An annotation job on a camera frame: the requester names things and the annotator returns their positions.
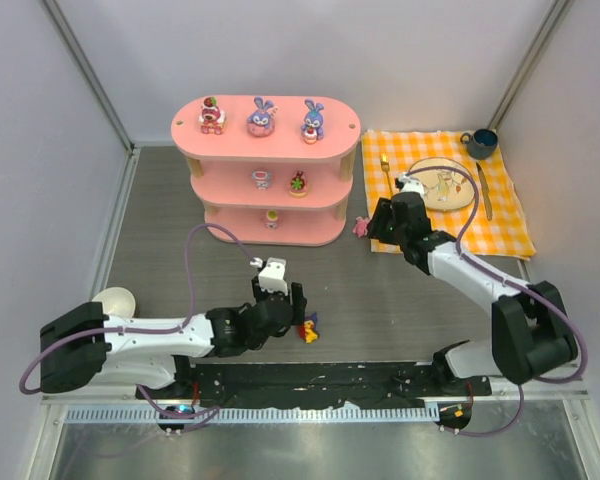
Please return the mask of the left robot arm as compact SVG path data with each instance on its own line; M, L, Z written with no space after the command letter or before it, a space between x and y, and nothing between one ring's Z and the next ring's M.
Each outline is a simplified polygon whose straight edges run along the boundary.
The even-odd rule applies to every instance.
M161 390L185 380L194 358L237 357L260 349L304 320L307 300L298 282L268 291L252 280L255 301L218 307L190 319L107 315L86 302L40 330L40 388L45 394L89 384Z

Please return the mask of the pink pig toy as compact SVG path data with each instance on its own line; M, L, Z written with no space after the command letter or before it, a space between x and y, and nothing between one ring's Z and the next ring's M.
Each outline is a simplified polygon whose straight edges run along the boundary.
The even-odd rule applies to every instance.
M368 235L368 225L370 222L369 217L358 216L355 220L354 228L352 232L358 237L363 238Z

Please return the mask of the red yellow bird toy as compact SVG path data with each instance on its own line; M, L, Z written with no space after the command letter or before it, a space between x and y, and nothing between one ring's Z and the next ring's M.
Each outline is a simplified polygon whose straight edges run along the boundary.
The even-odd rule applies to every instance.
M306 343L311 344L319 339L317 330L318 315L316 312L306 317L302 324L296 326L298 336Z

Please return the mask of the pink bear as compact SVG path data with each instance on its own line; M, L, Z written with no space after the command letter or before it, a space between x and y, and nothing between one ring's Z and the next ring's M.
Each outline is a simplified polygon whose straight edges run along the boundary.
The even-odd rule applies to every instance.
M289 182L288 193L295 198L303 198L308 194L309 186L303 171L297 171Z
M203 100L198 120L203 134L221 135L227 125L226 113L219 107L214 96Z

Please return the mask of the purple bunny with cake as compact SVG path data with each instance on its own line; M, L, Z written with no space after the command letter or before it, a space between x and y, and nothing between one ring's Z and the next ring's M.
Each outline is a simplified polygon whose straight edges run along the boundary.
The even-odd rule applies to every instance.
M324 138L324 106L309 98L304 103L308 112L301 126L302 138L307 144L314 144Z

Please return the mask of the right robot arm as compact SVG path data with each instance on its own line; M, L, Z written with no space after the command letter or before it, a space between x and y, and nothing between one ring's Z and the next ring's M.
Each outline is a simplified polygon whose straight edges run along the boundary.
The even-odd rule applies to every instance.
M488 315L489 340L463 341L436 353L447 378L502 375L515 385L550 382L550 371L585 357L554 285L524 283L463 252L454 236L432 228L419 194L380 199L367 233L398 247L407 263L453 286Z

